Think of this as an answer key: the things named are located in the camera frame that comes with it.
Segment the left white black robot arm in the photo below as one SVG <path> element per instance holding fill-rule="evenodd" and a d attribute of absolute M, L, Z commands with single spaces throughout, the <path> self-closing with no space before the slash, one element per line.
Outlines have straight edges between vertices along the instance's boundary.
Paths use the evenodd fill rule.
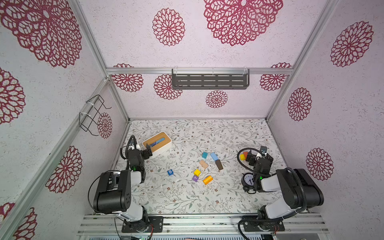
<path fill-rule="evenodd" d="M 152 156 L 151 149 L 129 149 L 123 155 L 125 170 L 108 170 L 95 179 L 98 182 L 94 200 L 89 201 L 95 213 L 115 215 L 128 230 L 145 232 L 152 227 L 145 207 L 133 201 L 132 187 L 146 179 L 145 160 Z"/>

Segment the black alarm clock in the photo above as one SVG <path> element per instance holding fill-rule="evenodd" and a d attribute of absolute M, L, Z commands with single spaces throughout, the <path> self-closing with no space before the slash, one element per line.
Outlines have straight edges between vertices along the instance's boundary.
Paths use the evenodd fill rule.
<path fill-rule="evenodd" d="M 247 194 L 253 195 L 257 192 L 255 189 L 254 175 L 252 173 L 243 174 L 241 184 L 243 186 L 244 192 Z"/>

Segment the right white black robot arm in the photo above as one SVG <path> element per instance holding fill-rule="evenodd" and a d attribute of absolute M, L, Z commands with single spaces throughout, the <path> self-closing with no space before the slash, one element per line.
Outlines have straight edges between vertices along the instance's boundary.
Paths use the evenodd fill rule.
<path fill-rule="evenodd" d="M 253 167 L 252 172 L 244 174 L 241 180 L 246 193 L 282 193 L 278 200 L 258 210 L 258 221 L 277 222 L 323 205 L 322 191 L 304 169 L 285 168 L 271 175 L 273 158 L 269 154 L 255 156 L 248 153 L 246 161 Z"/>

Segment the light blue plank block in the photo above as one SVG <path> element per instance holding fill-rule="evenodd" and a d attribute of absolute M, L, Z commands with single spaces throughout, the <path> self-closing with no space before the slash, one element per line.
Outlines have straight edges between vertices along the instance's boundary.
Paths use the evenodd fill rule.
<path fill-rule="evenodd" d="M 214 161 L 218 161 L 218 160 L 219 160 L 218 156 L 217 156 L 215 153 L 210 153 L 210 155 L 211 155 L 211 158 L 212 158 Z"/>

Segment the orange wooden cylinder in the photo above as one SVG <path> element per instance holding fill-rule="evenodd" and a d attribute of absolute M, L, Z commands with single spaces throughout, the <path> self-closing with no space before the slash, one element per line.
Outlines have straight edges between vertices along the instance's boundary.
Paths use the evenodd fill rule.
<path fill-rule="evenodd" d="M 213 177 L 212 176 L 208 176 L 206 177 L 204 180 L 203 180 L 203 183 L 205 185 L 209 184 L 211 181 L 213 180 Z"/>

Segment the dark brown plank block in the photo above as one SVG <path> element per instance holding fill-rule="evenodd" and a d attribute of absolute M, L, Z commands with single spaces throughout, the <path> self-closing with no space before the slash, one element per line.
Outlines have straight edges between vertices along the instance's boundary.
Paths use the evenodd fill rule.
<path fill-rule="evenodd" d="M 216 166 L 217 166 L 219 171 L 224 169 L 224 167 L 223 167 L 223 165 L 222 165 L 220 160 L 215 161 L 215 164 L 216 164 Z"/>

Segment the yellow wooden cube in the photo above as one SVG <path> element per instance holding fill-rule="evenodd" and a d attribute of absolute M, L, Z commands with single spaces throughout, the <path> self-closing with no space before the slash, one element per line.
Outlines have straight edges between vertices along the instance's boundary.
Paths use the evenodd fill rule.
<path fill-rule="evenodd" d="M 201 175 L 201 171 L 200 170 L 195 170 L 194 171 L 194 175 L 199 177 Z"/>

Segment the grey wall shelf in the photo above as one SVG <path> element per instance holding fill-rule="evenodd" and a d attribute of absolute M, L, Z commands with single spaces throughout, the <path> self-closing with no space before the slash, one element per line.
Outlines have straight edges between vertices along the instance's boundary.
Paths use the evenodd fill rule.
<path fill-rule="evenodd" d="M 172 69 L 174 90 L 246 90 L 250 85 L 248 70 L 241 74 L 179 73 Z"/>

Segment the white wooden-lid tissue box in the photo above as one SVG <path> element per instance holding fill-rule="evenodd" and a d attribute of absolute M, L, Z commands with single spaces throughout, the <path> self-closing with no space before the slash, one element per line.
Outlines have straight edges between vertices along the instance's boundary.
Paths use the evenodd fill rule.
<path fill-rule="evenodd" d="M 146 148 L 149 146 L 152 151 L 151 158 L 157 157 L 170 150 L 173 147 L 173 141 L 166 132 L 160 132 L 147 140 L 143 141 L 142 145 Z"/>

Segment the natural wood plank block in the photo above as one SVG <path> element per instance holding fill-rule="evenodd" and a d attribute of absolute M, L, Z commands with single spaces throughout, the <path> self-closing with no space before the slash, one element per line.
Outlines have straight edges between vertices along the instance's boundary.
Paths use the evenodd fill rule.
<path fill-rule="evenodd" d="M 208 165 L 204 160 L 199 161 L 199 164 L 200 164 L 204 169 L 207 169 L 207 168 L 209 167 L 209 165 Z"/>

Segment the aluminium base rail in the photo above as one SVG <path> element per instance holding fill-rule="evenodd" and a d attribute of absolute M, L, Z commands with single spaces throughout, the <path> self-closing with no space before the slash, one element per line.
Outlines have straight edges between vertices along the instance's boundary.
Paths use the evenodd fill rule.
<path fill-rule="evenodd" d="M 154 229 L 149 228 L 146 235 L 237 235 L 243 232 L 252 234 L 327 234 L 329 230 L 320 214 L 304 213 L 279 221 L 269 231 L 263 231 L 252 214 L 168 214 L 149 215 Z M 120 236 L 133 232 L 122 232 L 127 225 L 112 215 L 85 215 L 76 237 Z"/>

